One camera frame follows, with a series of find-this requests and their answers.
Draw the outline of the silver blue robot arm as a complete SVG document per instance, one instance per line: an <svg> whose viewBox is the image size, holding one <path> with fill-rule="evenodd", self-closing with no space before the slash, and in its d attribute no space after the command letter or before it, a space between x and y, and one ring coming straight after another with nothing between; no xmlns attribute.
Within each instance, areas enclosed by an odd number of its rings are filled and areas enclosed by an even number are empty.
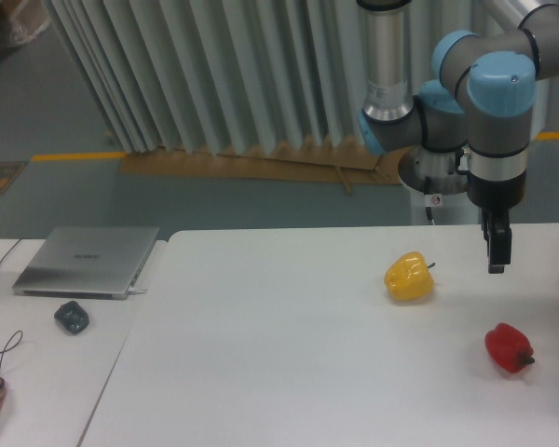
<svg viewBox="0 0 559 447"><path fill-rule="evenodd" d="M368 88L359 122L369 150L419 145L456 156L470 202L481 213L488 270L511 262L509 212L525 191L537 83L559 76L559 5L488 1L501 33L456 31L431 57L434 94L413 92L407 1L362 1Z"/></svg>

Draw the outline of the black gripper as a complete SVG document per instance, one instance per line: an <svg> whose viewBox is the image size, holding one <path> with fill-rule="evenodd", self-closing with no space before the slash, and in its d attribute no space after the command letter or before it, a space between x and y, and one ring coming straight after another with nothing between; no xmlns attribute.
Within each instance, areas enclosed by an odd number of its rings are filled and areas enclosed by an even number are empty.
<svg viewBox="0 0 559 447"><path fill-rule="evenodd" d="M469 200L481 208L489 274L503 274L511 263L512 231L507 210L525 196L526 171L505 181L489 181L469 174Z"/></svg>

